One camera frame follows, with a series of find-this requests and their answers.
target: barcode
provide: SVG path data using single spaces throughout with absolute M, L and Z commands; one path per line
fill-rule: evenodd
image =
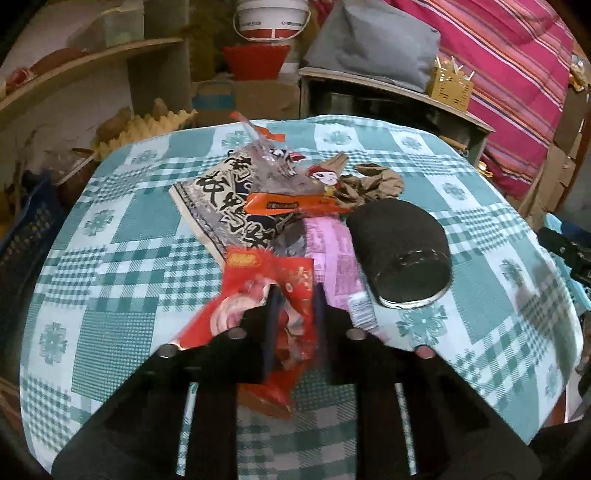
M 371 300 L 364 291 L 351 295 L 348 299 L 349 314 L 351 321 L 357 328 L 377 335 L 378 319 L 375 317 L 374 307 Z

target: table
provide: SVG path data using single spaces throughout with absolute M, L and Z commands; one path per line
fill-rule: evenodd
M 312 159 L 346 151 L 348 171 L 375 161 L 402 175 L 402 198 L 446 230 L 454 282 L 425 309 L 374 308 L 376 321 L 391 346 L 432 345 L 531 440 L 578 361 L 582 334 L 556 266 L 517 212 L 431 134 L 338 115 L 257 123 L 285 133 L 290 148 Z M 38 279 L 22 346 L 25 435 L 47 469 L 101 403 L 218 291 L 220 269 L 168 189 L 246 142 L 231 124 L 127 145 L 103 161 L 74 206 Z M 353 388 L 329 387 L 310 371 L 294 405 L 292 421 L 239 409 L 240 477 L 354 478 Z M 189 415 L 180 472 L 188 425 Z
M 300 118 L 306 118 L 311 114 L 311 93 L 312 91 L 322 88 L 321 85 L 327 80 L 335 80 L 350 85 L 358 85 L 369 87 L 377 94 L 384 95 L 386 98 L 393 96 L 402 96 L 420 102 L 423 105 L 428 105 L 438 112 L 443 112 L 445 119 L 442 124 L 446 124 L 446 131 L 443 133 L 454 141 L 462 143 L 465 140 L 454 138 L 454 131 L 457 127 L 461 130 L 468 131 L 469 143 L 468 147 L 468 162 L 475 166 L 480 159 L 486 147 L 486 137 L 495 131 L 487 123 L 472 115 L 470 112 L 461 112 L 457 108 L 446 105 L 438 100 L 435 100 L 429 95 L 418 93 L 413 90 L 393 85 L 392 83 L 382 82 L 369 77 L 354 75 L 345 72 L 336 72 L 334 70 L 321 69 L 316 67 L 304 67 L 299 70 L 301 76 L 301 95 L 300 95 Z M 335 112 L 316 112 L 316 113 L 335 113 Z

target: black oval object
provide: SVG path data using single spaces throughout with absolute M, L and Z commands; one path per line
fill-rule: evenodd
M 375 200 L 356 208 L 347 226 L 357 260 L 384 306 L 423 307 L 451 285 L 445 231 L 422 208 L 398 199 Z

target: plastic bag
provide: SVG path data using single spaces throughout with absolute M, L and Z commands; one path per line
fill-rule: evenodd
M 281 287 L 284 304 L 275 345 L 275 365 L 263 385 L 242 384 L 239 403 L 266 415 L 288 418 L 291 390 L 313 359 L 316 330 L 312 295 L 314 261 L 276 257 L 263 249 L 232 247 L 226 256 L 220 294 L 174 340 L 181 349 L 205 345 L 212 337 L 238 326 L 245 310 L 263 305 L 273 284 Z
M 285 135 L 272 134 L 266 128 L 253 125 L 237 112 L 232 118 L 242 123 L 252 140 L 243 149 L 255 166 L 246 212 L 251 215 L 291 212 L 325 215 L 348 211 L 336 202 L 337 172 L 306 162 L 305 156 L 278 145 L 277 142 L 285 141 Z

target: gray bag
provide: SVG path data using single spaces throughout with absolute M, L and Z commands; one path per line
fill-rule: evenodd
M 304 59 L 310 67 L 364 75 L 422 93 L 439 38 L 435 28 L 383 0 L 340 0 Z

